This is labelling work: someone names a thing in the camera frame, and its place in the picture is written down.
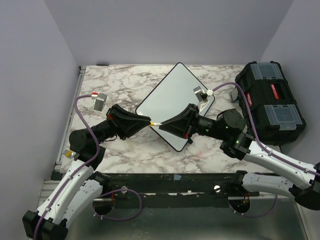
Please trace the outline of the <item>white whiteboard with black frame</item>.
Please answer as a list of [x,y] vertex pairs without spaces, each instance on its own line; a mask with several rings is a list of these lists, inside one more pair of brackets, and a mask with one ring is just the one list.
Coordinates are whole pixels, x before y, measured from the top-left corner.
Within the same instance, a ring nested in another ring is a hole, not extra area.
[[181,113],[188,104],[198,104],[194,93],[197,87],[208,90],[183,63],[178,62],[138,105],[135,113],[162,123]]

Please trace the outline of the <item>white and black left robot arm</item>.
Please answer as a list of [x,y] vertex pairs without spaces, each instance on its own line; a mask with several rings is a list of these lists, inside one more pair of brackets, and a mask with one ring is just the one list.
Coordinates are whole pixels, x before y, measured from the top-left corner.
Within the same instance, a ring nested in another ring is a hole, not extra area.
[[33,240],[64,240],[75,218],[97,197],[107,197],[111,191],[108,178],[96,168],[105,154],[100,144],[115,136],[125,140],[149,126],[147,116],[128,112],[113,105],[106,120],[69,136],[70,150],[75,153],[71,165],[58,186],[36,211],[27,211],[23,226]]

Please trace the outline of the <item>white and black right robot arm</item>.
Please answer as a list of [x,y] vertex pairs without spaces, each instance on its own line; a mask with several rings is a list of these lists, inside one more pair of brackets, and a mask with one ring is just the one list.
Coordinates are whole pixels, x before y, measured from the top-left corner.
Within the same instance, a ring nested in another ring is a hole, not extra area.
[[221,141],[227,156],[259,165],[273,175],[243,173],[230,183],[230,191],[241,196],[245,192],[266,192],[293,198],[299,205],[314,211],[320,209],[320,166],[296,160],[269,148],[244,132],[246,121],[235,109],[222,112],[217,119],[201,116],[194,104],[178,115],[163,121],[160,130],[182,139],[193,134]]

